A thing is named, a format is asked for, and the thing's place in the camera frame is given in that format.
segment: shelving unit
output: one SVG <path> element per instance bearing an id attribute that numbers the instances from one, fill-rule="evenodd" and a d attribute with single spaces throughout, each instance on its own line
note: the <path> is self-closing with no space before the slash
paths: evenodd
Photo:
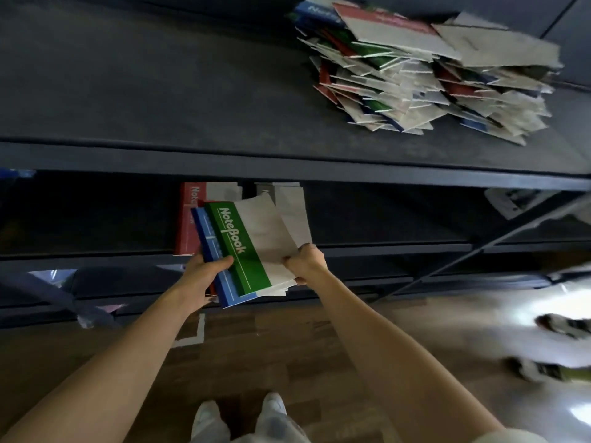
<path id="1" fill-rule="evenodd" d="M 11 56 L 0 77 L 0 165 L 38 174 L 0 207 L 0 283 L 83 269 L 70 286 L 77 304 L 129 301 L 115 318 L 141 312 L 174 282 L 154 266 L 186 261 L 173 248 L 189 180 L 239 181 L 245 193 L 256 181 L 301 182 L 314 241 L 369 301 L 543 287 L 530 252 L 591 249 L 591 226 L 548 219 L 591 190 L 591 125 L 573 123 L 591 112 L 586 93 L 549 96 L 551 127 L 523 148 L 448 117 L 424 136 L 369 133 L 316 93 L 295 40 L 141 3 L 21 1 L 0 19 L 0 51 Z M 484 198 L 490 186 L 562 193 L 506 221 Z M 83 275 L 97 271 L 123 271 L 119 287 L 78 298 Z M 17 298 L 0 291 L 0 326 L 76 315 Z M 294 289 L 253 305 L 313 298 Z"/>

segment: person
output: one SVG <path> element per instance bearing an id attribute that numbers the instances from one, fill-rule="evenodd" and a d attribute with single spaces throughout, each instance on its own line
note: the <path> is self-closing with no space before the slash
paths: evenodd
<path id="1" fill-rule="evenodd" d="M 231 257 L 204 263 L 196 255 L 180 280 L 121 337 L 97 354 L 23 416 L 1 443 L 120 443 L 129 432 L 160 366 L 189 314 Z M 533 443 L 535 434 L 505 429 L 425 348 L 366 305 L 306 244 L 285 259 L 299 284 L 320 297 L 359 376 L 405 443 Z M 227 443 L 230 435 L 214 402 L 197 411 L 191 443 Z M 265 398 L 254 443 L 309 443 L 285 413 L 281 397 Z"/>
<path id="2" fill-rule="evenodd" d="M 574 340 L 591 337 L 591 319 L 572 319 L 560 314 L 536 317 L 536 325 L 553 333 L 567 335 Z M 565 367 L 559 364 L 536 362 L 524 357 L 509 357 L 507 366 L 517 376 L 530 382 L 591 382 L 591 367 Z"/>

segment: foot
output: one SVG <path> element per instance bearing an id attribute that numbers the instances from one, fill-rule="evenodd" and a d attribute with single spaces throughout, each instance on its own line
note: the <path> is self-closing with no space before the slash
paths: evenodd
<path id="1" fill-rule="evenodd" d="M 530 382 L 546 382 L 550 379 L 564 381 L 560 365 L 542 364 L 529 359 L 511 357 L 507 359 L 509 369 L 517 376 Z"/>
<path id="2" fill-rule="evenodd" d="M 573 339 L 591 337 L 591 330 L 589 330 L 586 320 L 573 320 L 559 314 L 545 314 L 536 318 L 536 324 Z"/>
<path id="3" fill-rule="evenodd" d="M 218 404 L 215 401 L 204 401 L 197 409 L 195 420 L 193 421 L 193 430 L 191 431 L 191 438 L 195 436 L 199 430 L 199 425 L 205 423 L 212 418 L 221 418 Z"/>
<path id="4" fill-rule="evenodd" d="M 277 392 L 268 393 L 262 402 L 261 414 L 270 411 L 283 413 L 287 415 L 285 404 L 283 403 L 281 396 Z"/>

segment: forearm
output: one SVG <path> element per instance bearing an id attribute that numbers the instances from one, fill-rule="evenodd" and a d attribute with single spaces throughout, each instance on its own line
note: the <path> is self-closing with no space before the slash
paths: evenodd
<path id="1" fill-rule="evenodd" d="M 163 294 L 107 350 L 30 410 L 1 443 L 121 442 L 187 318 L 184 297 Z"/>
<path id="2" fill-rule="evenodd" d="M 409 335 L 328 271 L 307 278 L 361 378 L 405 443 L 469 443 L 502 425 Z"/>

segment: wooden floor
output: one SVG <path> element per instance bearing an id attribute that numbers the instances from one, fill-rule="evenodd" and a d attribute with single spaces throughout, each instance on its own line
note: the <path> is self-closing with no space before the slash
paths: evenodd
<path id="1" fill-rule="evenodd" d="M 565 340 L 533 326 L 539 313 L 591 317 L 591 290 L 475 293 L 392 302 L 379 310 L 423 343 L 506 425 L 538 432 L 551 443 L 591 441 L 591 417 L 587 423 L 578 413 L 587 404 L 591 408 L 590 385 L 532 385 L 500 363 L 521 355 L 591 364 L 591 341 Z M 177 339 L 196 336 L 198 321 L 198 314 L 191 316 Z M 0 434 L 117 333 L 77 324 L 2 331 Z M 282 395 L 314 443 L 399 441 L 321 306 L 206 315 L 204 342 L 171 349 L 127 441 L 186 443 L 205 399 L 218 401 L 238 437 L 254 429 L 262 398 L 271 390 Z"/>

